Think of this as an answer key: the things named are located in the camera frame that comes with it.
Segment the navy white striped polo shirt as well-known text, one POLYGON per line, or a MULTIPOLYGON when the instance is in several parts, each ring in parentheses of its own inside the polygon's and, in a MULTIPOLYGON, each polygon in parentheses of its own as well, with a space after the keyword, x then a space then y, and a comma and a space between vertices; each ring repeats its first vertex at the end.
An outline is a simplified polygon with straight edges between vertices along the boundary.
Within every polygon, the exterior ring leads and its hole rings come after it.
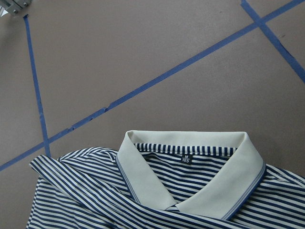
POLYGON ((126 132, 119 150, 38 156, 29 229, 302 229, 305 179, 246 132, 126 132))

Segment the aluminium frame post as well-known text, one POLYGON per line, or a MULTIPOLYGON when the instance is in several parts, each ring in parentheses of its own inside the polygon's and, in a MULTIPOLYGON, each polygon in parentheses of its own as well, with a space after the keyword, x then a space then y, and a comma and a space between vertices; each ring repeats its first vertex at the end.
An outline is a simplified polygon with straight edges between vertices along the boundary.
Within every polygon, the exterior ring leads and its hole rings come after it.
POLYGON ((0 6, 13 16, 28 7, 31 3, 32 0, 0 0, 0 6))

